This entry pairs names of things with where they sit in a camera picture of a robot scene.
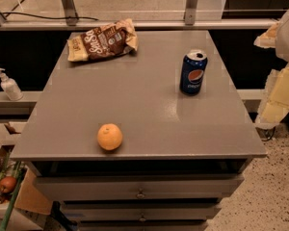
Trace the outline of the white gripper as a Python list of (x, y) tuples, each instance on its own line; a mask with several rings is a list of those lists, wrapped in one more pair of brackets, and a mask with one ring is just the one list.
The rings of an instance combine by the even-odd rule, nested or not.
[[(289, 10), (279, 23), (258, 36), (254, 43), (260, 48), (276, 48), (276, 55), (289, 62)], [(281, 70), (272, 70), (267, 78), (263, 98), (257, 111), (255, 126), (275, 128), (289, 113), (289, 63)]]

